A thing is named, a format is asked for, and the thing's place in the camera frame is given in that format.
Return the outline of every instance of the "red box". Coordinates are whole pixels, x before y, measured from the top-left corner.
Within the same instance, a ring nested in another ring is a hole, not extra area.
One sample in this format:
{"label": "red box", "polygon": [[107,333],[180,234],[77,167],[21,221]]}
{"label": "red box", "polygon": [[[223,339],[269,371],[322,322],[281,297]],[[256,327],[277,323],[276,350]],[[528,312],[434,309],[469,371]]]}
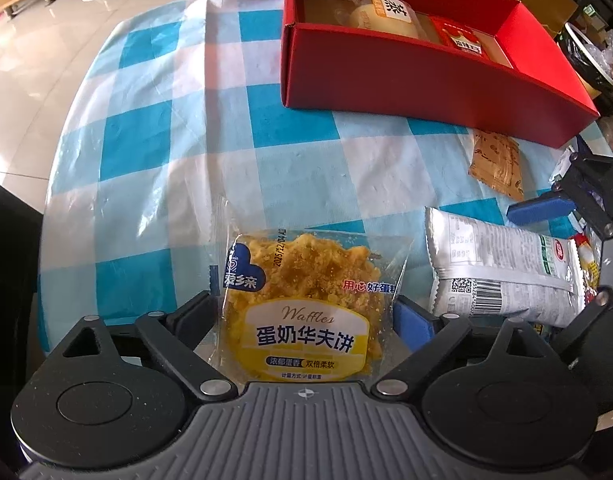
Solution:
{"label": "red box", "polygon": [[514,68],[384,32],[304,22],[285,0],[282,103],[464,124],[559,148],[599,114],[557,44],[516,0],[404,0],[495,38]]}

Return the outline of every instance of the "blue and white tablecloth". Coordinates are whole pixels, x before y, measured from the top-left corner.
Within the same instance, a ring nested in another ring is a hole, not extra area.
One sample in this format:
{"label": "blue and white tablecloth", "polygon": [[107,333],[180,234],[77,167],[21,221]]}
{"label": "blue and white tablecloth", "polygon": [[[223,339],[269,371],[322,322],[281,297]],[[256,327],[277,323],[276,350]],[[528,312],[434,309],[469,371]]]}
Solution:
{"label": "blue and white tablecloth", "polygon": [[[180,0],[113,31],[75,96],[50,176],[40,263],[45,349],[86,314],[131,322],[208,288],[222,197],[246,230],[413,237],[403,293],[422,304],[432,281],[424,206],[505,221],[510,200],[467,176],[465,128],[284,108],[282,7]],[[585,138],[606,153],[595,124]],[[531,198],[549,187],[560,152],[519,143]],[[566,220],[537,228],[570,232]]]}

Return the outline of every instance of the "red snack packet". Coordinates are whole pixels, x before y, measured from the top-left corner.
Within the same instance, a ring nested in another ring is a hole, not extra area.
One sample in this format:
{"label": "red snack packet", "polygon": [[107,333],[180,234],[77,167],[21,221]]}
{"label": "red snack packet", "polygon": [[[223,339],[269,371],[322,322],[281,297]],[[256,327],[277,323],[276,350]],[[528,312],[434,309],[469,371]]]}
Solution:
{"label": "red snack packet", "polygon": [[429,16],[429,19],[443,44],[455,47],[462,52],[489,59],[481,46],[480,40],[477,39],[470,28],[438,16]]}

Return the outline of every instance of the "floor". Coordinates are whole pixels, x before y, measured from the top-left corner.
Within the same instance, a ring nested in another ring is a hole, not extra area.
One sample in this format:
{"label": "floor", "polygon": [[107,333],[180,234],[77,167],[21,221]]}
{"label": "floor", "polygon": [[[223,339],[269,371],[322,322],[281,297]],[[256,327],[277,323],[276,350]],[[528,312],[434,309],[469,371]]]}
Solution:
{"label": "floor", "polygon": [[44,211],[64,120],[113,28],[173,0],[33,0],[0,20],[0,184]]}

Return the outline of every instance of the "brown snack packet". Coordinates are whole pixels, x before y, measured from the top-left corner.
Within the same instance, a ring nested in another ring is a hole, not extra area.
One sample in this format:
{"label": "brown snack packet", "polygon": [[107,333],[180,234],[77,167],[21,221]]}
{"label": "brown snack packet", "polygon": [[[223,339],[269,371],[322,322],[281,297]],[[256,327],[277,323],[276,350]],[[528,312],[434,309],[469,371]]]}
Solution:
{"label": "brown snack packet", "polygon": [[473,161],[468,174],[513,200],[524,200],[519,147],[511,137],[473,130]]}

